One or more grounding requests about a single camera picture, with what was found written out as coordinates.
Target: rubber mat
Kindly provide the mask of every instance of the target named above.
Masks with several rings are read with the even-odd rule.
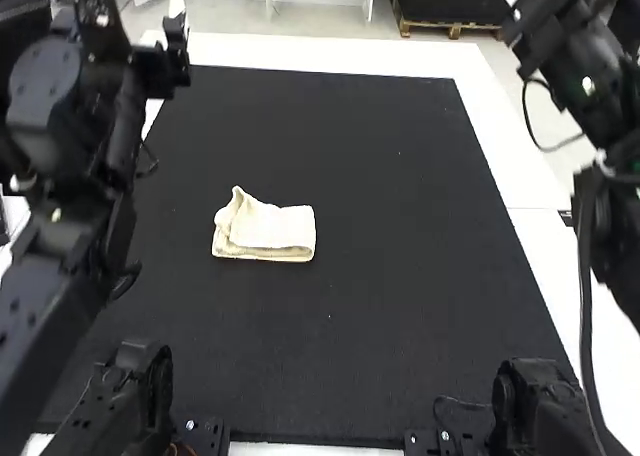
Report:
[[[147,140],[161,162],[136,188],[142,275],[44,422],[131,337],[171,346],[178,421],[216,415],[250,440],[399,447],[433,425],[435,396],[487,402],[506,358],[569,368],[453,81],[203,67],[193,81]],[[313,261],[214,258],[234,185],[312,205]]]

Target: wooden pallet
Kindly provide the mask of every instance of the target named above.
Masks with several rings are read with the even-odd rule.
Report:
[[[459,39],[463,29],[491,31],[496,37],[499,37],[499,25],[472,22],[445,23],[438,21],[411,21],[406,19],[402,14],[402,9],[400,8],[400,2],[398,0],[391,0],[391,7],[393,8],[393,14],[396,17],[396,22],[398,23],[400,36],[403,38],[411,37],[412,28],[445,28],[449,32],[449,39]]]

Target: white floor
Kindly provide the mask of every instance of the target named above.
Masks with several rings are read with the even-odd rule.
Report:
[[[126,4],[122,17],[132,41],[144,31],[160,29],[169,0],[154,0],[141,7]],[[357,7],[295,5],[280,3],[269,20],[263,1],[187,0],[192,30],[199,33],[268,34],[356,39],[399,40],[400,34],[389,0],[375,0],[373,21],[365,23]],[[444,31],[414,32],[411,40],[449,41]],[[477,44],[493,72],[522,117],[520,92],[522,81],[516,74],[518,61],[511,51],[492,36],[463,33],[460,43]],[[536,136],[542,144],[553,144],[578,132],[568,115],[558,114],[544,90],[529,91],[530,112]],[[570,191],[572,174],[593,157],[593,148],[583,140],[555,154],[545,156],[556,177]]]

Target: folded towel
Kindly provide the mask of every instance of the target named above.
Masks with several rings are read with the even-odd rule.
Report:
[[[311,206],[279,208],[233,188],[216,213],[211,252],[219,258],[303,263],[313,259],[316,222]]]

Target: cable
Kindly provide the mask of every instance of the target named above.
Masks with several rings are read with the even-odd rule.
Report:
[[[169,451],[169,449],[173,450],[173,454],[171,456],[178,456],[178,448],[173,443],[171,443],[169,445],[169,448],[164,452],[165,456],[168,456],[167,451]]]
[[[529,119],[529,109],[527,108],[527,88],[529,87],[530,83],[536,83],[542,86],[549,92],[549,94],[551,94],[551,88],[546,81],[538,78],[528,78],[524,81],[524,84],[522,86],[522,112],[524,113],[524,122],[527,125],[527,131],[529,131],[529,136],[531,136],[531,140],[533,141],[533,144],[536,145],[536,148],[538,148],[543,153],[553,153],[583,138],[584,133],[580,133],[576,134],[575,136],[571,136],[563,141],[560,141],[558,144],[555,144],[553,146],[542,146],[540,145],[540,143],[538,143],[535,136],[533,135],[531,120]]]
[[[144,149],[144,152],[147,153],[147,156],[151,160],[151,164],[147,167],[147,169],[144,169],[142,171],[136,171],[136,179],[147,178],[151,176],[153,173],[155,173],[158,170],[158,167],[160,167],[160,160],[153,153],[153,151],[151,151],[151,148],[149,148],[149,145],[147,145],[147,143],[144,140],[142,141],[142,143],[140,143],[140,146],[142,146],[142,149]]]
[[[184,444],[184,447],[187,449],[187,451],[189,452],[189,454],[191,456],[198,456],[198,454],[195,452],[195,450],[189,446],[188,444]]]
[[[593,436],[602,456],[607,456],[603,438],[608,429],[602,415],[600,399],[596,389],[593,373],[593,297],[591,292],[591,238],[594,226],[596,197],[602,189],[604,175],[599,169],[593,170],[591,186],[581,195],[581,206],[578,219],[578,268],[580,275],[580,372],[582,386],[587,403],[587,412],[591,421]]]

